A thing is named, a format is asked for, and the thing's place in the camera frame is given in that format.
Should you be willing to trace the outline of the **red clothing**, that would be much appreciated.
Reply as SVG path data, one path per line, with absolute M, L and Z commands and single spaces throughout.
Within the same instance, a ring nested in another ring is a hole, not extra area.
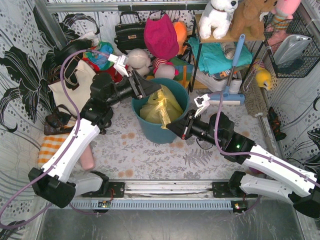
M 113 67 L 113 63 L 110 61 L 97 64 L 87 59 L 86 62 L 90 65 L 95 73 L 108 73 L 115 83 L 118 83 L 123 79 L 123 76 Z

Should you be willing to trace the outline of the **black orange cloth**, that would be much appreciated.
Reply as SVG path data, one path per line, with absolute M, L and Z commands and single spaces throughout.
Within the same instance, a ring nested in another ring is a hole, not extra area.
M 272 128 L 276 141 L 281 141 L 286 138 L 287 135 L 284 132 L 281 132 L 281 122 L 273 107 L 268 109 L 268 122 Z

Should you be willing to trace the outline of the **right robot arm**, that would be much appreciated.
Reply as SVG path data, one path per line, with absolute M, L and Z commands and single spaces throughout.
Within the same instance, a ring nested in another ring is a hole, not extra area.
M 234 123 L 224 114 L 214 114 L 209 122 L 201 121 L 195 110 L 184 118 L 167 124 L 167 129 L 183 140 L 194 136 L 217 147 L 225 159 L 258 170 L 269 178 L 259 178 L 235 171 L 229 182 L 230 192 L 256 194 L 293 205 L 301 214 L 314 219 L 320 216 L 320 176 L 271 154 L 253 140 L 234 131 Z

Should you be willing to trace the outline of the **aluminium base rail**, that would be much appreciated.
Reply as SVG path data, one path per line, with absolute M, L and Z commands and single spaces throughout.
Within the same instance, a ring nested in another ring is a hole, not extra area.
M 270 179 L 251 177 L 245 196 L 234 196 L 227 181 L 213 180 L 111 180 L 104 196 L 88 193 L 70 203 L 77 210 L 230 210 L 248 206 L 256 195 L 292 204 L 292 190 Z

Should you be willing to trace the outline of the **yellow plush toy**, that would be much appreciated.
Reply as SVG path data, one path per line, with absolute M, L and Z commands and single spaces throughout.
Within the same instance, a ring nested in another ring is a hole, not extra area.
M 257 85 L 260 88 L 264 88 L 269 91 L 272 87 L 272 75 L 265 68 L 265 65 L 262 61 L 255 61 L 252 66 L 253 74 Z

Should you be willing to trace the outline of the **white plush dog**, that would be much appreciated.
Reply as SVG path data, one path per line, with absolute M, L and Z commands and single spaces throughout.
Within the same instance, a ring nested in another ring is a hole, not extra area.
M 199 21 L 201 39 L 222 39 L 226 36 L 233 14 L 238 7 L 238 0 L 210 0 Z

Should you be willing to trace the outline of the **teal folded cloth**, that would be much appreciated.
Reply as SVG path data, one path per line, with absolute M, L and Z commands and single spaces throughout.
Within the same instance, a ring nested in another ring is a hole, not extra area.
M 237 67 L 249 65 L 252 62 L 253 54 L 243 45 L 239 56 Z M 232 67 L 232 60 L 225 58 L 220 43 L 203 43 L 198 61 L 198 68 L 201 72 L 210 75 L 229 70 Z

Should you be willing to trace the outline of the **silver foil pouch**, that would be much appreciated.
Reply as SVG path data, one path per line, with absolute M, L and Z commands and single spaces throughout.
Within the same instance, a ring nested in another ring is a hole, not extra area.
M 300 57 L 312 38 L 300 34 L 291 34 L 286 37 L 273 55 L 276 65 L 292 61 Z

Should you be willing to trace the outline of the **pink head plush doll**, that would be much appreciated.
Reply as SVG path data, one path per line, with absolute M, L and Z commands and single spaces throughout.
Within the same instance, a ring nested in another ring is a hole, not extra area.
M 174 64 L 165 59 L 155 58 L 153 61 L 153 73 L 155 78 L 167 78 L 173 80 L 179 74 Z

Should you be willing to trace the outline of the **black leather handbag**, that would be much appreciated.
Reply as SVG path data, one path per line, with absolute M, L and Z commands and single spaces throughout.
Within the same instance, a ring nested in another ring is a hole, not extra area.
M 124 15 L 136 15 L 138 22 L 124 24 L 122 22 L 122 16 Z M 124 54 L 128 50 L 134 49 L 146 49 L 147 46 L 144 40 L 144 31 L 146 24 L 141 20 L 139 14 L 136 11 L 123 11 L 120 14 L 120 21 L 115 26 L 114 43 L 117 48 Z

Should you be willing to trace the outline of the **cream canvas tote bag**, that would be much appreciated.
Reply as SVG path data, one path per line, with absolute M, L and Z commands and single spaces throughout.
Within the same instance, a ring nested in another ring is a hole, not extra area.
M 96 75 L 94 70 L 83 60 L 79 60 L 74 73 L 71 75 L 71 79 L 67 79 L 65 82 L 65 89 L 75 103 L 79 112 L 91 97 L 90 86 L 93 83 L 93 77 Z M 64 105 L 73 115 L 77 115 L 77 112 L 69 99 L 66 97 L 62 88 L 60 79 L 49 85 L 53 93 L 53 98 L 56 106 Z

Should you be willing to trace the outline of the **brown patterned bag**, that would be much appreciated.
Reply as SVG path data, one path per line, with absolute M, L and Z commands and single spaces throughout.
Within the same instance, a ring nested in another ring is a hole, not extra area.
M 52 114 L 45 117 L 44 134 L 46 136 L 68 134 L 72 130 L 77 135 L 105 134 L 105 128 L 112 124 L 113 115 L 113 109 L 101 102 L 88 101 L 79 116 L 74 115 L 65 105 L 61 104 L 53 110 Z

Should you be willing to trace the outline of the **colorful printed cloth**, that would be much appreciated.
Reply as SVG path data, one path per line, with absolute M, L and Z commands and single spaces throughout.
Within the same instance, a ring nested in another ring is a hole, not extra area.
M 110 54 L 114 52 L 113 46 L 109 42 L 101 41 L 95 47 L 92 47 L 92 51 L 83 53 L 82 60 L 91 66 L 96 71 L 106 71 L 113 66 L 113 62 L 108 61 Z

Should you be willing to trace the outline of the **brown teddy bear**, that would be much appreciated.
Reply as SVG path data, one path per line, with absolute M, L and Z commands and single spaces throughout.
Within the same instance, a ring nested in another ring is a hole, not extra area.
M 277 0 L 244 0 L 239 3 L 231 22 L 231 36 L 238 38 L 244 28 L 248 28 L 254 38 L 261 37 L 264 33 L 264 23 L 260 20 L 260 15 L 271 12 L 277 2 Z

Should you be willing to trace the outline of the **magenta cloth bag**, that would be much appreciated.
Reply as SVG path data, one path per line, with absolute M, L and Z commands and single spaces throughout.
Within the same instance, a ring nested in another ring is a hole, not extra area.
M 158 20 L 147 19 L 144 43 L 156 58 L 170 60 L 179 52 L 177 34 L 169 16 L 165 13 Z

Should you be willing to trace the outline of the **yellow trash bag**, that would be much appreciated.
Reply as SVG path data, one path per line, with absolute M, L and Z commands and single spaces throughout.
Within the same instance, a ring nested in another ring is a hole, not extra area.
M 151 94 L 141 107 L 139 116 L 150 123 L 160 124 L 162 129 L 178 119 L 184 112 L 173 93 L 165 85 Z

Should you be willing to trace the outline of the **black round hat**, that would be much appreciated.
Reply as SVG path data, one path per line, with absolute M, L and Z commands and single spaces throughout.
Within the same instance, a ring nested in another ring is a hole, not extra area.
M 80 50 L 89 49 L 92 46 L 93 41 L 90 39 L 76 39 L 67 44 L 63 49 L 58 50 L 55 53 L 55 63 L 60 66 L 63 64 L 64 60 L 71 54 L 74 54 L 75 52 L 78 52 Z

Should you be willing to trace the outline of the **orange checkered towel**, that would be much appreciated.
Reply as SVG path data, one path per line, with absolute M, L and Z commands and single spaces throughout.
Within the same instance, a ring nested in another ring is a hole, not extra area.
M 68 134 L 46 135 L 38 153 L 37 166 L 42 167 L 58 151 Z

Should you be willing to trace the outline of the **rainbow folded cloth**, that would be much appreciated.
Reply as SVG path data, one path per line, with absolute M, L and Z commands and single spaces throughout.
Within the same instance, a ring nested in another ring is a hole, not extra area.
M 177 76 L 175 76 L 173 80 L 176 82 L 179 82 L 183 87 L 186 88 L 191 80 L 194 66 L 184 60 L 177 58 L 177 57 L 174 57 L 174 58 L 168 60 L 168 62 L 173 63 L 174 67 L 179 72 L 179 74 Z M 155 76 L 154 76 L 154 67 L 153 67 L 153 70 L 147 74 L 146 79 L 151 80 L 154 78 L 155 78 Z

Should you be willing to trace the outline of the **orange plush toy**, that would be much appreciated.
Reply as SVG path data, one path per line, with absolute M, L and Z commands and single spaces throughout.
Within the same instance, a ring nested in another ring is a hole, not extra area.
M 187 39 L 187 26 L 183 21 L 175 21 L 173 23 L 174 30 L 176 32 L 177 43 L 179 46 L 178 55 L 183 55 L 187 46 L 184 42 Z

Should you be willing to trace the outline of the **pink plush toy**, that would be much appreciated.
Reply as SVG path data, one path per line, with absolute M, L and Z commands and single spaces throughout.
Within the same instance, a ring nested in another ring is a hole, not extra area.
M 268 28 L 272 30 L 286 30 L 292 21 L 293 13 L 297 10 L 301 0 L 278 0 L 274 9 L 272 20 Z

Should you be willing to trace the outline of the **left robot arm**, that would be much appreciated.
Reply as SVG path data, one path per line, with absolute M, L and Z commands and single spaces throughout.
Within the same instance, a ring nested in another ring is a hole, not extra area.
M 70 178 L 71 172 L 90 142 L 111 126 L 113 105 L 127 98 L 147 98 L 160 89 L 160 84 L 144 79 L 136 70 L 118 83 L 108 73 L 96 74 L 90 97 L 69 136 L 42 168 L 32 168 L 28 174 L 36 195 L 65 208 L 79 195 L 104 197 L 109 193 L 109 178 L 105 174 L 94 170 Z

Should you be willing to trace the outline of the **cream plush lamb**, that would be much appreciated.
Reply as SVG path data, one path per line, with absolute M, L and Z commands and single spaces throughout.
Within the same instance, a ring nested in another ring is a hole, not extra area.
M 142 77 L 146 76 L 150 72 L 149 66 L 151 65 L 151 59 L 143 49 L 133 49 L 128 53 L 127 57 L 127 70 L 129 72 L 136 70 Z

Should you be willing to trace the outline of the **teal trash bin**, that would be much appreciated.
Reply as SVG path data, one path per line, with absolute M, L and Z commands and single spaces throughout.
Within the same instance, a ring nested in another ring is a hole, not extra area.
M 189 95 L 186 89 L 177 81 L 169 79 L 169 78 L 154 78 L 150 80 L 153 83 L 161 84 L 166 87 L 173 93 L 176 98 L 178 104 L 183 110 L 182 115 L 178 118 L 179 120 L 183 118 L 189 108 Z M 131 100 L 131 108 L 133 113 L 135 114 L 138 123 L 141 127 L 141 130 L 144 136 L 151 142 L 155 144 L 170 144 L 176 139 L 176 135 L 168 130 L 161 128 L 161 124 L 148 122 L 140 117 L 140 110 L 144 104 L 148 101 L 147 98 L 143 99 L 132 99 Z

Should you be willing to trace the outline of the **blue floor mop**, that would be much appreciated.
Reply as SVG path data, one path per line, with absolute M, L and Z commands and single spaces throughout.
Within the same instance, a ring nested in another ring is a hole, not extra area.
M 243 105 L 245 101 L 245 96 L 241 93 L 233 94 L 230 92 L 230 85 L 232 82 L 232 77 L 234 74 L 235 67 L 238 64 L 239 57 L 241 55 L 241 51 L 245 42 L 245 34 L 241 34 L 237 45 L 235 49 L 235 54 L 232 60 L 232 68 L 230 69 L 230 75 L 227 80 L 227 84 L 225 86 L 224 91 L 222 92 L 223 100 L 218 100 L 219 94 L 218 93 L 211 93 L 211 94 L 205 94 L 202 96 L 203 101 L 202 105 L 203 106 L 209 106 L 210 104 L 218 104 L 218 103 L 225 103 L 227 105 Z

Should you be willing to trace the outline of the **pink sponge roll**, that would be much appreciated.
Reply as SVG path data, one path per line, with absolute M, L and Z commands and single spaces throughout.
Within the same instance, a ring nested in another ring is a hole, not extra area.
M 90 145 L 88 145 L 79 158 L 83 170 L 88 171 L 95 167 L 95 160 Z

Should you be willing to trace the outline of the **white storage box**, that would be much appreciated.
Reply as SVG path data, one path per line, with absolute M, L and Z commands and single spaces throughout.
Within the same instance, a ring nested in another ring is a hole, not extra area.
M 201 71 L 196 73 L 195 79 L 205 85 L 212 92 L 223 91 L 227 85 L 228 77 L 223 79 L 215 79 L 214 77 L 207 76 Z M 232 80 L 229 86 L 230 94 L 238 94 L 240 91 L 240 86 L 242 84 L 242 75 L 238 71 L 236 74 L 232 76 Z

